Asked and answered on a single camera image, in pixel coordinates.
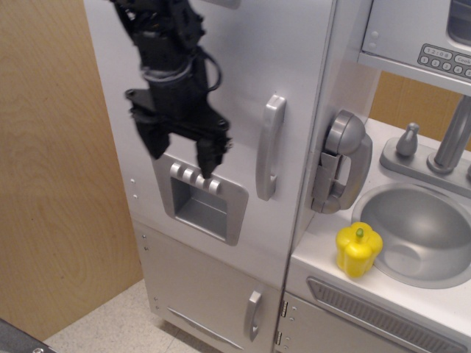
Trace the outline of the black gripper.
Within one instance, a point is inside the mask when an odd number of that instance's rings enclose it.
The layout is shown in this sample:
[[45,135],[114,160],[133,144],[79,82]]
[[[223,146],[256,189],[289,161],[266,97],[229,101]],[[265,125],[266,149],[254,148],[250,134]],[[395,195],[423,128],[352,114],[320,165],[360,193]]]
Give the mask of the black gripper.
[[197,141],[197,162],[204,179],[222,164],[230,146],[229,122],[208,103],[209,92],[219,88],[222,72],[210,87],[205,69],[169,82],[149,81],[147,89],[129,89],[131,116],[147,151],[158,160],[175,133]]

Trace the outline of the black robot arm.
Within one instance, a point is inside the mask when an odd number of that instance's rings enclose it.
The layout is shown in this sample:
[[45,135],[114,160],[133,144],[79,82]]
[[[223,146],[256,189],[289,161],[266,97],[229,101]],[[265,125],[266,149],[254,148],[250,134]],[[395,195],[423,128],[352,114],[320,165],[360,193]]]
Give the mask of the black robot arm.
[[199,45],[203,17],[188,1],[115,1],[117,16],[137,47],[146,89],[129,89],[130,113],[154,159],[170,135],[193,140],[202,176],[209,179],[230,146],[230,123],[208,103],[222,83],[219,64]]

